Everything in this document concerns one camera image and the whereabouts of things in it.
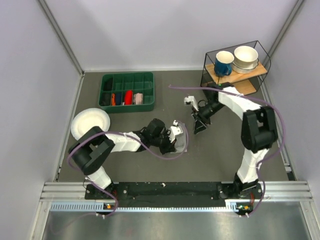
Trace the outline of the white underwear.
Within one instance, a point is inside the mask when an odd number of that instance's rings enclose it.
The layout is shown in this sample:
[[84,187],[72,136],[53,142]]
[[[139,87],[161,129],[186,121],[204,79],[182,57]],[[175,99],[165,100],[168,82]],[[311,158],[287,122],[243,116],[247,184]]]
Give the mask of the white underwear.
[[185,125],[184,129],[185,129],[185,132],[186,132],[186,143],[182,144],[182,145],[175,144],[176,153],[187,152],[187,145],[188,145],[189,135],[188,135],[188,131],[187,131],[186,125]]

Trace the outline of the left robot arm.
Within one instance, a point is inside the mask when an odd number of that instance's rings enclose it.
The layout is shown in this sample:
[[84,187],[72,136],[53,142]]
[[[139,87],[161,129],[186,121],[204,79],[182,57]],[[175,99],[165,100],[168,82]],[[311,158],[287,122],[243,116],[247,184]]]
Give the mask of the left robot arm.
[[148,126],[131,132],[104,132],[99,126],[88,130],[68,151],[78,169],[96,185],[102,198],[109,198],[114,191],[113,181],[103,168],[111,153],[142,152],[151,146],[158,147],[161,154],[175,153],[175,144],[183,129],[177,121],[166,128],[160,119],[153,119]]

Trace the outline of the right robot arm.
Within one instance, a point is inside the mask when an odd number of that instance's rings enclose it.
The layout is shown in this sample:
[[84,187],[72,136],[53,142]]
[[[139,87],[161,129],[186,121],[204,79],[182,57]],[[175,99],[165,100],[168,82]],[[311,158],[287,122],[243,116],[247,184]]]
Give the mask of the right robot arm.
[[218,191],[222,199],[245,198],[258,185],[260,161],[278,140],[275,111],[270,106],[261,106],[245,99],[229,82],[211,82],[203,92],[206,96],[204,105],[200,105],[194,96],[184,98],[184,103],[192,106],[194,134],[204,131],[211,124],[211,117],[223,107],[229,108],[242,121],[240,138],[244,153],[241,165],[232,185],[220,184]]

